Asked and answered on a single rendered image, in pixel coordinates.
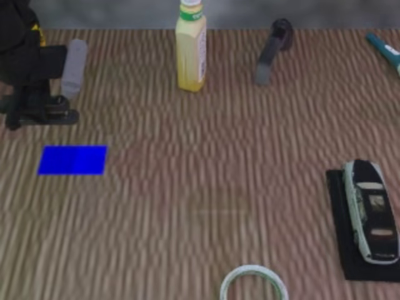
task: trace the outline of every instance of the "gray and black tool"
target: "gray and black tool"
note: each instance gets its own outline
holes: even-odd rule
[[[273,22],[271,34],[268,36],[267,42],[257,62],[257,84],[268,84],[276,54],[279,51],[287,51],[292,47],[293,35],[294,30],[292,24],[287,19],[278,19]]]

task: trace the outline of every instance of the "black mat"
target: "black mat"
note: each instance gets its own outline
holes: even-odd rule
[[[328,170],[326,180],[331,198],[339,257],[347,280],[400,282],[400,262],[389,266],[367,263],[353,241],[341,170]]]

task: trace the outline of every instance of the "bottle neck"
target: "bottle neck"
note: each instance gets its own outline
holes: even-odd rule
[[[182,20],[187,22],[195,22],[203,16],[203,5],[186,6],[181,4],[179,7],[179,16]]]

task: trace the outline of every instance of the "gray cylinder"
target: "gray cylinder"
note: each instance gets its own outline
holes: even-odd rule
[[[76,97],[82,87],[88,55],[88,45],[81,39],[73,39],[68,46],[67,58],[61,77],[61,94],[68,99]]]

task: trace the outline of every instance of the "yellow object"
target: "yellow object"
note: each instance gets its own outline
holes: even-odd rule
[[[39,25],[35,24],[31,30],[37,30],[39,31],[40,34],[40,46],[45,47],[46,46],[46,39],[44,38],[44,34],[42,32],[42,29],[39,27]]]
[[[198,92],[206,80],[206,23],[201,0],[181,0],[175,29],[177,81],[186,91]]]

